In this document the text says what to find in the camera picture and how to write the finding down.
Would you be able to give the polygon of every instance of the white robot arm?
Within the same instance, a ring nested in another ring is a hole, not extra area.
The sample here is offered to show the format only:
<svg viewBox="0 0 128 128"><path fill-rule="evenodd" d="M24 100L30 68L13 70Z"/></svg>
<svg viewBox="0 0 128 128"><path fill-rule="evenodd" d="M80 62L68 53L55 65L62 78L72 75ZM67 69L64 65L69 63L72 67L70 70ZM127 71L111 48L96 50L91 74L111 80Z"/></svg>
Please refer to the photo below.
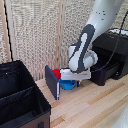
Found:
<svg viewBox="0 0 128 128"><path fill-rule="evenodd" d="M95 0L93 11L76 46L69 48L69 68L81 73L97 63L95 52L89 50L92 42L107 31L115 21L124 0Z"/></svg>

